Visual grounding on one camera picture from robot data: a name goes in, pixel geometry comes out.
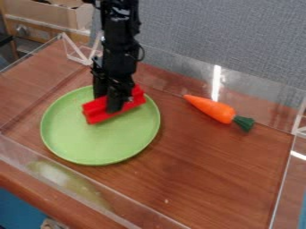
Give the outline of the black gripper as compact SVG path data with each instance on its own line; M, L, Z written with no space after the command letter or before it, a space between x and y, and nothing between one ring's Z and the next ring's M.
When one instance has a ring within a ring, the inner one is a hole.
M107 113L115 114L132 98L135 86L131 75L136 71L142 46L138 41L112 46L101 42L103 56L93 58L91 73L93 74L93 96L107 95Z

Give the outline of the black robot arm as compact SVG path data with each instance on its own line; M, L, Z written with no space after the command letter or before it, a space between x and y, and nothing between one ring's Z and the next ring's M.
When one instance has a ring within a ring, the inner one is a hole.
M93 96L107 97L107 113L114 114L131 100L140 44L139 0L104 0L100 3L103 56L93 58Z

